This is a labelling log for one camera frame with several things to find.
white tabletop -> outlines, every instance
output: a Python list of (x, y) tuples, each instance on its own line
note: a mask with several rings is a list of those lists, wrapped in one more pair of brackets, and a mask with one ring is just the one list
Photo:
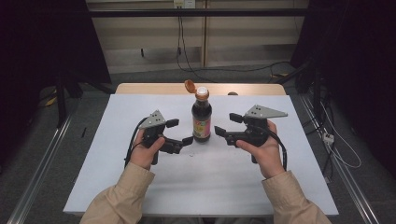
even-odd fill
[[(136, 124), (156, 109), (165, 119), (179, 119), (178, 126), (165, 129), (165, 136), (176, 140), (191, 136), (194, 101), (193, 95), (112, 95), (64, 211), (82, 215), (100, 191), (117, 183)], [(144, 216), (273, 214), (259, 166), (250, 161), (247, 152), (227, 146), (213, 128), (244, 131), (245, 125), (230, 121), (229, 113), (244, 115), (255, 104), (289, 114), (271, 119), (288, 150), (288, 169), (309, 200), (326, 215), (338, 214), (289, 96), (210, 96), (209, 102), (213, 107), (211, 138), (183, 147), (178, 155), (160, 152), (158, 164), (151, 166), (156, 176), (143, 203)]]

beige jacket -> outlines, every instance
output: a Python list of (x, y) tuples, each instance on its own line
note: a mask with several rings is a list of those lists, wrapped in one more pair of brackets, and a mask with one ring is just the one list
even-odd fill
[[(129, 163), (117, 185), (93, 199), (80, 223), (137, 223), (153, 178), (154, 173)], [(275, 223), (331, 223), (305, 198), (291, 171), (263, 180), (262, 185), (274, 207)]]

person's right arm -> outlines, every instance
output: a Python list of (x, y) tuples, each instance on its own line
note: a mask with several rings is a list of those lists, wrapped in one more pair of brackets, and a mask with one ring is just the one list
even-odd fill
[[(276, 126), (268, 120), (269, 129)], [(236, 144), (256, 158), (260, 165), (265, 192), (274, 207), (275, 223), (331, 223), (314, 203), (307, 200), (295, 176), (283, 169), (279, 144), (271, 136), (260, 147), (238, 140)]]

soy sauce bottle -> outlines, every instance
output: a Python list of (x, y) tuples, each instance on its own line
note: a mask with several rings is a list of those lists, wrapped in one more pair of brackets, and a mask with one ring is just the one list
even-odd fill
[(208, 102), (209, 90), (206, 87), (195, 89), (191, 80), (185, 82), (186, 89), (190, 93), (195, 93), (195, 103), (192, 105), (192, 136), (197, 142), (206, 142), (210, 138), (210, 120), (212, 116), (212, 106)]

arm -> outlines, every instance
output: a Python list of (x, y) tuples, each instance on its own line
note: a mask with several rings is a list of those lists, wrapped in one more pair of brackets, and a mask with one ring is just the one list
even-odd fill
[[(268, 120), (269, 129), (276, 133), (276, 126)], [(260, 165), (266, 180), (262, 185), (274, 207), (275, 223), (331, 223), (314, 203), (308, 201), (291, 172), (286, 172), (280, 160), (279, 145), (271, 136), (260, 147), (238, 140), (236, 144), (252, 154)]]
[(80, 223), (137, 223), (140, 220), (146, 191), (154, 179), (149, 168), (154, 154), (164, 143), (164, 139), (159, 138), (150, 148), (145, 148), (139, 144), (142, 138), (143, 132), (139, 132), (131, 160), (117, 185), (93, 199)]

